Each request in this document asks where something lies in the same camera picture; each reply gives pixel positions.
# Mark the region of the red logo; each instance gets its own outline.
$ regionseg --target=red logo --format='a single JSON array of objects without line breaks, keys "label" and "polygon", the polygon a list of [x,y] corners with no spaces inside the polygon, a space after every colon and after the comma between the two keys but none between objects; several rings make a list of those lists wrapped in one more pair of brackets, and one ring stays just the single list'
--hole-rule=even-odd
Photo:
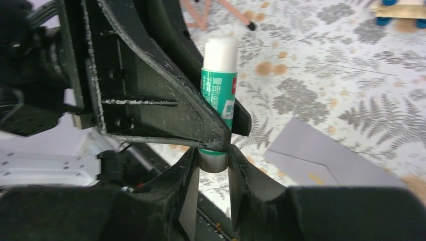
[{"label": "red logo", "polygon": [[232,80],[232,94],[235,94],[236,90],[237,90],[237,78],[235,77]]}]

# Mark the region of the green glue stick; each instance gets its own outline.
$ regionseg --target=green glue stick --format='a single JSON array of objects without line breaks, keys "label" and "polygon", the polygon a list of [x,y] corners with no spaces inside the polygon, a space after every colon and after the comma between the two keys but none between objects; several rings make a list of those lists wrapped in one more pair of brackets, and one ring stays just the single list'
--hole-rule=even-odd
[{"label": "green glue stick", "polygon": [[[214,37],[205,44],[201,93],[232,128],[237,86],[238,42],[234,37]],[[228,153],[199,149],[202,170],[218,173],[228,167]]]}]

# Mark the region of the white cap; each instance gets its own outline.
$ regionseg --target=white cap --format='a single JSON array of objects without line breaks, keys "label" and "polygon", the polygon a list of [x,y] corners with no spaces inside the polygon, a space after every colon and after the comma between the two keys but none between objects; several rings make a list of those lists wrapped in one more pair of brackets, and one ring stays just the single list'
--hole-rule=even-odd
[{"label": "white cap", "polygon": [[203,69],[236,73],[238,58],[238,41],[231,36],[212,37],[205,44]]}]

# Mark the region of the blue wheel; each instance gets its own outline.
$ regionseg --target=blue wheel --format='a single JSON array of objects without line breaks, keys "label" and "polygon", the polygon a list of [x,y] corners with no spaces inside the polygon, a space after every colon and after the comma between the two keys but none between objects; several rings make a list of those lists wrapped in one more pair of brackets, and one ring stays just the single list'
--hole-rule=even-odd
[{"label": "blue wheel", "polygon": [[385,26],[385,25],[387,25],[390,22],[391,19],[392,18],[377,17],[376,18],[376,23],[379,26]]},{"label": "blue wheel", "polygon": [[419,29],[426,29],[426,19],[417,19],[416,26]]},{"label": "blue wheel", "polygon": [[383,5],[385,6],[392,6],[395,5],[397,2],[397,0],[382,0]]}]

